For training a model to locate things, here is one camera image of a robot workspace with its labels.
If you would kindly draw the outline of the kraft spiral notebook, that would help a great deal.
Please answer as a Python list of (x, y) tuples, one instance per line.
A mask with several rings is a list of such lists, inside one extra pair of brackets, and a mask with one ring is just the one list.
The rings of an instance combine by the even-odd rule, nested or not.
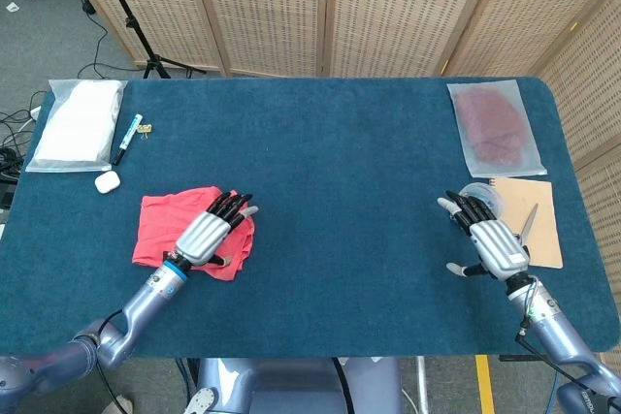
[(534, 204), (538, 212), (525, 245), (532, 266), (561, 269), (563, 259), (557, 232), (552, 184), (520, 178), (496, 177), (490, 180), (504, 200), (501, 219), (518, 234)]

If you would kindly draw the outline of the blue-grey robot torso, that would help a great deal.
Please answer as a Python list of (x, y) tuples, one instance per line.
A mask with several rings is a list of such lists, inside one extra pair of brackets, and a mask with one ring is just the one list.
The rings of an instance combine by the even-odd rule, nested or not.
[(205, 358), (183, 414), (404, 414), (399, 362)]

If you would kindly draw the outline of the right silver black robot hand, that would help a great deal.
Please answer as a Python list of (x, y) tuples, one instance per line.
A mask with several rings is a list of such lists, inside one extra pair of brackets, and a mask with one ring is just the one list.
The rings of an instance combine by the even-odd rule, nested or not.
[(448, 198), (437, 199), (438, 205), (470, 238), (479, 258), (479, 263), (473, 266), (447, 263), (450, 272), (461, 277), (489, 274), (501, 281), (527, 272), (530, 258), (526, 250), (488, 205), (473, 196), (452, 191), (446, 195)]

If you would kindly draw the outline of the blue carpet table mat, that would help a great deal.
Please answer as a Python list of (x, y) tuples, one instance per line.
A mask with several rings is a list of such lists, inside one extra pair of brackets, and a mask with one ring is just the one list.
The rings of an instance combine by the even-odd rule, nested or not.
[(131, 80), (117, 126), (153, 132), (100, 194), (92, 173), (20, 177), (0, 238), (0, 354), (41, 354), (117, 311), (144, 196), (250, 194), (254, 242), (230, 282), (201, 271), (140, 337), (140, 357), (510, 354), (504, 285), (463, 279), (474, 246), (437, 203), (465, 186), (445, 79)]

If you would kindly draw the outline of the black tripod stand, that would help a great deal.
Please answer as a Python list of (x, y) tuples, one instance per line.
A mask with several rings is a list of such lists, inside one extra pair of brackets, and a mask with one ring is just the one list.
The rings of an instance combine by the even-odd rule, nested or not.
[(164, 65), (174, 65), (176, 67), (181, 67), (186, 72), (186, 76), (191, 78), (194, 73), (205, 75), (207, 73), (206, 70), (196, 68), (194, 66), (190, 66), (188, 64), (184, 64), (178, 62), (176, 60), (172, 60), (166, 57), (162, 57), (161, 55), (154, 52), (150, 43), (147, 40), (147, 37), (140, 25), (140, 22), (137, 20), (135, 15), (133, 14), (129, 4), (126, 0), (117, 0), (120, 4), (122, 10), (125, 13), (125, 27), (134, 31), (137, 35), (143, 49), (147, 54), (147, 62), (146, 67), (144, 69), (143, 79), (146, 80), (149, 78), (149, 75), (152, 71), (156, 72), (157, 75), (162, 79), (169, 79), (171, 76), (165, 69)]

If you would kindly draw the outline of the plastic bag with white cloth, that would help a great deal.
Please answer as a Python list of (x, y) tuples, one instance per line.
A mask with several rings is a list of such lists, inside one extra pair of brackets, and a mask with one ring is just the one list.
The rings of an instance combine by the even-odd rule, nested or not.
[(53, 104), (28, 173), (106, 172), (125, 80), (51, 80)]

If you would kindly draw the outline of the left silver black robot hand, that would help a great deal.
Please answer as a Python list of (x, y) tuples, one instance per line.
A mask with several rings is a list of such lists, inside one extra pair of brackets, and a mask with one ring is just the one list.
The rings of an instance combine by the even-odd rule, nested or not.
[(246, 205), (252, 197), (252, 194), (233, 194), (230, 191), (221, 193), (190, 222), (173, 249), (163, 254), (164, 262), (178, 267), (184, 273), (188, 273), (191, 266), (228, 266), (232, 259), (218, 254), (216, 250), (244, 220), (258, 210), (257, 206)]

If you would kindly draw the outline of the white shoe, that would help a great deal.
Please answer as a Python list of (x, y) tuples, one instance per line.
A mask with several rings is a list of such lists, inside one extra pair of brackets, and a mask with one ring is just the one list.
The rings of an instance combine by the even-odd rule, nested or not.
[(125, 396), (117, 396), (115, 401), (110, 402), (101, 414), (133, 414), (133, 402)]

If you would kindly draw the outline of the plastic bag with maroon cloth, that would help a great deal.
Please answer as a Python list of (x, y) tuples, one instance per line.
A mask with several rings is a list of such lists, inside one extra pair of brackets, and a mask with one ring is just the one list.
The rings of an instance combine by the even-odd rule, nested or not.
[(472, 177), (547, 174), (516, 80), (450, 83), (447, 89)]

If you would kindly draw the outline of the white metal table leg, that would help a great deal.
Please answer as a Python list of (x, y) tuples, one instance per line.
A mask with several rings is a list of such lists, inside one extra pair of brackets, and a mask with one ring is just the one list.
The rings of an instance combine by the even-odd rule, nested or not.
[(429, 414), (430, 410), (429, 410), (429, 400), (428, 400), (425, 358), (423, 356), (417, 356), (415, 358), (415, 364), (416, 364), (418, 412), (419, 414)]

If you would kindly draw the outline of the white earbuds case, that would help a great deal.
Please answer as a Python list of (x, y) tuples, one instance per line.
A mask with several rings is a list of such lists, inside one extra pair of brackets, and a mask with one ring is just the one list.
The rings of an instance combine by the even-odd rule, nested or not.
[(108, 194), (120, 186), (120, 177), (115, 171), (109, 170), (98, 175), (94, 180), (94, 185), (100, 194)]

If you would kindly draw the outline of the coral red sleeveless shirt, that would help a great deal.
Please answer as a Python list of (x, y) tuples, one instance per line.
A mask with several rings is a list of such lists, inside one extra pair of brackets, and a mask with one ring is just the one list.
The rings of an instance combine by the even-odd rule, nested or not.
[[(141, 202), (137, 242), (132, 263), (157, 268), (175, 241), (192, 220), (221, 194), (215, 186), (193, 188), (177, 194), (144, 196)], [(216, 254), (228, 264), (205, 264), (198, 268), (221, 281), (231, 281), (243, 269), (253, 246), (255, 224), (252, 218), (242, 222), (218, 247)]]

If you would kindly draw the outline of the black white marker pen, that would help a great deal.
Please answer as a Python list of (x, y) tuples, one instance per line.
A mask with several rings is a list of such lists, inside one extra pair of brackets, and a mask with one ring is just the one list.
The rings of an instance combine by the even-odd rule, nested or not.
[(133, 117), (127, 131), (125, 132), (125, 135), (123, 137), (123, 139), (121, 140), (121, 143), (119, 145), (118, 151), (114, 157), (114, 160), (112, 162), (113, 166), (116, 166), (120, 163), (120, 161), (122, 160), (129, 144), (131, 143), (132, 139), (134, 138), (138, 127), (140, 126), (140, 124), (142, 123), (143, 120), (143, 116), (139, 113), (136, 113), (135, 116)]

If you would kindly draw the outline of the black handled scissors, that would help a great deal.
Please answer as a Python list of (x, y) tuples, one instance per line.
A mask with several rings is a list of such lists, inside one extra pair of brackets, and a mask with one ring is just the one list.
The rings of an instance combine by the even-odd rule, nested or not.
[(527, 244), (527, 240), (528, 240), (528, 235), (530, 234), (530, 231), (533, 227), (533, 224), (535, 222), (535, 218), (538, 212), (538, 208), (539, 205), (538, 204), (534, 204), (532, 209), (530, 210), (526, 221), (524, 223), (524, 225), (522, 226), (521, 231), (516, 235), (516, 238), (518, 239), (519, 243), (524, 246)]

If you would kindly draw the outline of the clear jar of binder clips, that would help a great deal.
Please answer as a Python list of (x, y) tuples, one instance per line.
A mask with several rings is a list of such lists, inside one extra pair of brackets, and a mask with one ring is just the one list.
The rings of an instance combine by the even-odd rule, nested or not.
[(459, 194), (463, 197), (480, 199), (497, 217), (500, 218), (504, 211), (504, 200), (499, 191), (488, 183), (473, 182), (464, 186)]

